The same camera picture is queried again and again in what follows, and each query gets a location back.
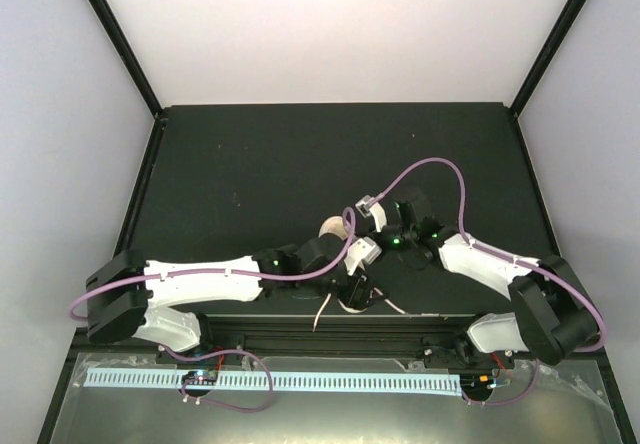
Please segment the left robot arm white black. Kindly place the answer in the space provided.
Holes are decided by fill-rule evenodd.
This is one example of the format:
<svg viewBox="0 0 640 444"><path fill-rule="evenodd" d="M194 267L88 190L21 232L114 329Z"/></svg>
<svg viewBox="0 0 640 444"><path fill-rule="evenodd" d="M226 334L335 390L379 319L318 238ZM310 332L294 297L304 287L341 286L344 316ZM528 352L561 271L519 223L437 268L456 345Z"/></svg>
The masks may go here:
<svg viewBox="0 0 640 444"><path fill-rule="evenodd" d="M127 250L86 281L87 335L93 344L142 339L202 363L213 355L215 340L204 315L186 312L184 306L337 298L347 308L364 310L371 301L365 268L380 254L368 237L334 234L225 262L166 263Z"/></svg>

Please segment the beige sneaker shoe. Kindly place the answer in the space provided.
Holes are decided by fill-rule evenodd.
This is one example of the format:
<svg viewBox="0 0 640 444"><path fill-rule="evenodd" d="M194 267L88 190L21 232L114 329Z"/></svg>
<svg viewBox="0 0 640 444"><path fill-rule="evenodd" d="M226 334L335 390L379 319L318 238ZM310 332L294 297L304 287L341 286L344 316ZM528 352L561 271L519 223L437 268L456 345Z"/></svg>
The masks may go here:
<svg viewBox="0 0 640 444"><path fill-rule="evenodd" d="M319 236L322 237L324 235L334 235L340 238L342 241L347 241L349 239L350 230L351 228L344 223L344 220L342 217L332 216L326 219L322 224L319 231ZM357 241L358 239L360 238L353 236L353 239L351 240L351 244ZM358 268L356 272L358 271L366 272L366 266L364 268Z"/></svg>

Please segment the white shoelace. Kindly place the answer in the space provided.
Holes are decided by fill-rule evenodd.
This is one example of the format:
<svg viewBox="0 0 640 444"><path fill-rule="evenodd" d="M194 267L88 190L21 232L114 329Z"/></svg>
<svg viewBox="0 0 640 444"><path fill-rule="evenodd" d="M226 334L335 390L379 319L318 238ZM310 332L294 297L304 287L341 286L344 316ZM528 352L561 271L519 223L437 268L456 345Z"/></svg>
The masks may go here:
<svg viewBox="0 0 640 444"><path fill-rule="evenodd" d="M408 315L408 312L405 311L404 309L402 309L401 307L399 307L398 305L396 305L395 303L393 303L379 288L374 287L373 289L374 294L376 294L376 297L380 297L383 299L383 302L389 306L392 310L394 310L395 312L401 314L401 315ZM324 310L326 309L326 307L328 306L328 304L331 302L333 296L332 293L328 293L326 295L326 297L324 298L324 301L322 302L322 304L320 305L318 311L316 312L314 318L313 318L313 323L312 323L312 332L315 332L319 323L319 320L322 316L322 313L324 312ZM348 314L362 314L364 312L367 311L367 309L355 309L355 308L351 308L346 306L342 301L340 301L338 299L338 304L340 305L340 307L342 308L343 311L345 311Z"/></svg>

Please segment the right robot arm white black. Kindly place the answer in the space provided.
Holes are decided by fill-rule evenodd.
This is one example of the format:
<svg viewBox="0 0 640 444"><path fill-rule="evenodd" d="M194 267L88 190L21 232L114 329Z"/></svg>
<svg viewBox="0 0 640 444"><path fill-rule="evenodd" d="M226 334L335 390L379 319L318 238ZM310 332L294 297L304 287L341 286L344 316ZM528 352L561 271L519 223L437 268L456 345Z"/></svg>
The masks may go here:
<svg viewBox="0 0 640 444"><path fill-rule="evenodd" d="M566 260L522 257L446 226L421 191L384 205L365 196L356 205L373 222L370 237L384 251L416 248L441 269L469 278L510 302L508 313L487 313L454 343L457 360L476 367L497 351L528 352L556 365L601 338L600 315Z"/></svg>

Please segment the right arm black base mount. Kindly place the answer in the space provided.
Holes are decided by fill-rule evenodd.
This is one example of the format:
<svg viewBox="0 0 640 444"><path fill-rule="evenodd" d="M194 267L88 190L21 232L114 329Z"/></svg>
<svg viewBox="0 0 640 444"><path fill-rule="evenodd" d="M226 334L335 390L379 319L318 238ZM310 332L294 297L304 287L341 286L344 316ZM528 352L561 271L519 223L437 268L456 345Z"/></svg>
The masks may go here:
<svg viewBox="0 0 640 444"><path fill-rule="evenodd" d="M461 354L453 348L442 346L426 346L422 350L421 358L425 361L427 367L440 367L450 370L492 370L502 367L512 370L515 367L514 359L511 357L499 357L477 351Z"/></svg>

